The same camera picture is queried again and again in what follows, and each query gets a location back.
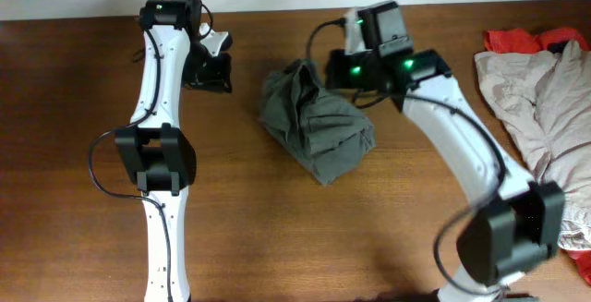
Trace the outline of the grey cotton shorts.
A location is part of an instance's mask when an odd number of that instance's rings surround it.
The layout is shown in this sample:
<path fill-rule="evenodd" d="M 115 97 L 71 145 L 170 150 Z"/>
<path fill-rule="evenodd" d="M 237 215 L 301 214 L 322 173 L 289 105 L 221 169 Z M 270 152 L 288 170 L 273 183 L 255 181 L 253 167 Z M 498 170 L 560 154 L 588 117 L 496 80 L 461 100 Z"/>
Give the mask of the grey cotton shorts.
<path fill-rule="evenodd" d="M 265 78 L 259 121 L 323 186 L 356 169 L 377 146 L 370 119 L 315 81 L 301 60 Z"/>

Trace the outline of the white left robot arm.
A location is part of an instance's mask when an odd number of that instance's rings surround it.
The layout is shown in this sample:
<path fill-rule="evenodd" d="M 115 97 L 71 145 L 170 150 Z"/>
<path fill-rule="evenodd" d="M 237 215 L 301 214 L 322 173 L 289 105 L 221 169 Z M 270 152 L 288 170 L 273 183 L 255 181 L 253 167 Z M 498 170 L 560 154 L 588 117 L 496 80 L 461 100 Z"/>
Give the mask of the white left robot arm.
<path fill-rule="evenodd" d="M 181 90 L 232 90 L 232 37 L 202 21 L 208 11 L 201 0 L 149 0 L 139 12 L 142 84 L 129 126 L 115 132 L 115 146 L 145 211 L 147 301 L 191 298 L 184 228 L 197 154 L 181 130 Z"/>

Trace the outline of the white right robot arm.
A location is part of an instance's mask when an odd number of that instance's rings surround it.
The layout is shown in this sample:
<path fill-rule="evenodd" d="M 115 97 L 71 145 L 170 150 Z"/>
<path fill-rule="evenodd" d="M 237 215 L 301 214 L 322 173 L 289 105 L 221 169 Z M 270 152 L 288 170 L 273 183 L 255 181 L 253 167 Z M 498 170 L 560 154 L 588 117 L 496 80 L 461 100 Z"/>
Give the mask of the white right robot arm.
<path fill-rule="evenodd" d="M 330 53 L 326 86 L 391 100 L 437 149 L 467 199 L 442 226 L 448 232 L 464 225 L 456 242 L 459 268 L 444 273 L 445 285 L 428 300 L 508 300 L 514 282 L 556 256 L 563 191 L 537 182 L 503 149 L 436 51 L 415 51 L 396 2 L 352 8 L 334 25 L 345 44 Z"/>

